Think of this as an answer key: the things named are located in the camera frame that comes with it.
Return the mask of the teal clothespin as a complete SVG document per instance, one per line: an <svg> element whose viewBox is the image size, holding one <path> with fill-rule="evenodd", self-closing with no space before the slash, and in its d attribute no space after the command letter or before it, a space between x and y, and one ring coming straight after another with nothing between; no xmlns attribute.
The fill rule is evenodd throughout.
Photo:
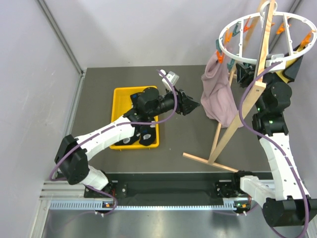
<svg viewBox="0 0 317 238"><path fill-rule="evenodd" d="M228 69L228 71L231 71L231 70L232 70L234 64L235 64L235 59L231 59L231 61L227 63L227 69Z"/></svg>

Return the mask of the white round clip hanger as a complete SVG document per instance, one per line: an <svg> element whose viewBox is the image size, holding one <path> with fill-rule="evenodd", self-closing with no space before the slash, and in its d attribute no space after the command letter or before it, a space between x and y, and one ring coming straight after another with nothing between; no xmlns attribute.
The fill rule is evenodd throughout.
<svg viewBox="0 0 317 238"><path fill-rule="evenodd" d="M261 5L260 9L256 13L252 13L249 15L245 15L243 17L240 17L232 22L230 22L228 25L224 27L224 29L220 32L220 35L216 41L216 48L220 52L224 52L224 54L231 59L235 59L236 61L239 62L245 62L249 64L256 64L257 59L250 59L250 58L245 58L243 57L243 45L246 42L246 38L243 37L243 34L251 29L251 26L248 25L248 22L250 19L257 19L260 20L262 23L262 29L264 27L264 15L265 15L265 9L263 4ZM315 44L317 41L317 27L308 19L289 12L280 12L277 11L277 3L275 3L274 6L274 14L273 16L281 16L283 17L283 24L280 26L279 30L277 31L278 33L285 32L286 36L286 45L288 47L288 56L284 56L285 61L293 60L296 59L300 56L303 56L305 53L307 53ZM290 24L288 23L288 19L293 18L296 19L300 22L305 23L310 27L310 32L307 35L307 37L300 43L300 47L303 49L301 51L296 51L293 49L292 46L292 39L290 35ZM239 34L239 52L236 54L231 53L228 51L226 48L226 45L230 42L230 39L234 36ZM279 69L276 68L277 65L279 65L280 62L276 62L269 66L270 71L278 71Z"/></svg>

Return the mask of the black sock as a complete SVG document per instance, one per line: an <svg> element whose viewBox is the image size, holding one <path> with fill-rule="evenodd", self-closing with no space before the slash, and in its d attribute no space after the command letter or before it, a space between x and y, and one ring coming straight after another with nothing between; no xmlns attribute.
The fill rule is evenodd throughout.
<svg viewBox="0 0 317 238"><path fill-rule="evenodd" d="M140 139L140 134L133 135L132 137L124 138L119 142L115 143L115 146L128 146L134 144L136 141Z"/></svg>
<svg viewBox="0 0 317 238"><path fill-rule="evenodd" d="M133 108L137 106L137 99L141 92L130 95ZM134 125L136 127L136 136L139 138L139 143L144 146L150 146L156 139L156 126L155 125Z"/></svg>

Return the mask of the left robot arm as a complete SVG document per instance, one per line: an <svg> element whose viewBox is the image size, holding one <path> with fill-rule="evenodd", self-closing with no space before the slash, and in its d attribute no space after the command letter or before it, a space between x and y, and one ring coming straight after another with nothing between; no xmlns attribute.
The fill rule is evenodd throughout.
<svg viewBox="0 0 317 238"><path fill-rule="evenodd" d="M131 95L132 108L112 123L88 134L65 136L55 157L56 168L61 171L69 185L83 184L92 187L100 196L112 192L112 184L105 172L89 165L89 160L109 146L129 139L140 140L149 145L155 140L156 116L171 111L172 114L187 115L200 103L186 95L183 90L173 88L160 95L155 87Z"/></svg>

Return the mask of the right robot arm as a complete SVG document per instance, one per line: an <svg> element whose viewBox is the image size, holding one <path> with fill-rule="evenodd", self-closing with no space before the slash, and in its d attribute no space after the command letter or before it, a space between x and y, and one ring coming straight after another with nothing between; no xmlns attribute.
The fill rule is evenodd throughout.
<svg viewBox="0 0 317 238"><path fill-rule="evenodd" d="M283 112L290 106L292 89L276 73L266 70L262 76L266 88L256 101L257 113L253 115L252 126L246 128L257 135L264 149L274 190L252 172L242 171L236 173L231 190L237 196L245 193L251 196L262 208L270 227L306 228L317 213L317 201L305 188L291 152Z"/></svg>

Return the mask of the wooden hanger stand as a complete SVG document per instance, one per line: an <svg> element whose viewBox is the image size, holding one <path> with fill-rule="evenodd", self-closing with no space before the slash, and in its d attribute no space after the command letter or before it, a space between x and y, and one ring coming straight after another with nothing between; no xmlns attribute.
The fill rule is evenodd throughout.
<svg viewBox="0 0 317 238"><path fill-rule="evenodd" d="M257 101L257 99L260 97L261 93L266 88L266 85L263 83L263 75L264 75L264 71L268 69L266 67L266 58L268 55L269 36L270 36L270 30L272 26L275 1L270 0L268 5L264 3L263 6L265 9L264 27L263 27L262 36L261 36L260 53L256 62L256 70L255 70L256 82L250 85L251 89L247 90L245 98L241 99L242 105L239 106L239 111L237 115L233 119L230 126L224 132L220 141L217 141L217 139L220 133L221 126L219 125L217 127L209 158L203 159L188 153L183 153L183 157L191 159L196 162L209 165L209 166L216 167L218 169L225 170L227 172L232 172L232 173L238 172L237 169L234 169L225 165L221 165L219 163L216 163L215 161L217 157L220 155L220 153L223 151L223 149L225 148L229 140L232 138L232 136L234 135L238 127L242 125L242 121L244 120L245 116L249 113L251 108L255 105L255 102Z"/></svg>

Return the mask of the orange clothespin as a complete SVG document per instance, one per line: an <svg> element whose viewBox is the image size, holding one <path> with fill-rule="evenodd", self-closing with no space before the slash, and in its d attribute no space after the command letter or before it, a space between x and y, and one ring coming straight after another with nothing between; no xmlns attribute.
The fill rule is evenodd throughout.
<svg viewBox="0 0 317 238"><path fill-rule="evenodd" d="M224 52L220 52L219 50L216 51L216 56L217 56L217 62L218 63L223 63L225 54Z"/></svg>

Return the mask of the pink cloth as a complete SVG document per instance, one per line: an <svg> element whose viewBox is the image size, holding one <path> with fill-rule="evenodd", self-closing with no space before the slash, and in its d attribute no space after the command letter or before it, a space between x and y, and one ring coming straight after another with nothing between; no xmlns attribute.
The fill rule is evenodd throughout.
<svg viewBox="0 0 317 238"><path fill-rule="evenodd" d="M216 120L223 128L229 127L238 110L229 84L227 65L218 61L216 53L206 64L201 80L201 104L206 116Z"/></svg>

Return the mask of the black yellow cloth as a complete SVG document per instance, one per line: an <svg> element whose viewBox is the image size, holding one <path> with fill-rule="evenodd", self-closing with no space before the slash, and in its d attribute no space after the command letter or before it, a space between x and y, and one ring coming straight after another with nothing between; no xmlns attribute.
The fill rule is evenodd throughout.
<svg viewBox="0 0 317 238"><path fill-rule="evenodd" d="M284 70L277 71L277 76L285 83L294 82L299 72L303 57L304 56L300 56L296 59L287 61L286 68Z"/></svg>

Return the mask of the yellow plastic tray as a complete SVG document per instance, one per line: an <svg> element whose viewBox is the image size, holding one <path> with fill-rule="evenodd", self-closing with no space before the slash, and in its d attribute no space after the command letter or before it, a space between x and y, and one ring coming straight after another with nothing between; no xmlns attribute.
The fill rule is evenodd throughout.
<svg viewBox="0 0 317 238"><path fill-rule="evenodd" d="M150 86L137 86L137 87L119 87L115 88L113 92L113 102L111 111L111 122L117 120L120 116L133 108L133 103L130 98L131 95L136 93L142 93L146 88ZM111 145L112 150L135 150L135 149L154 149L159 146L159 125L156 125L156 139L149 145L144 146L136 141L131 145Z"/></svg>

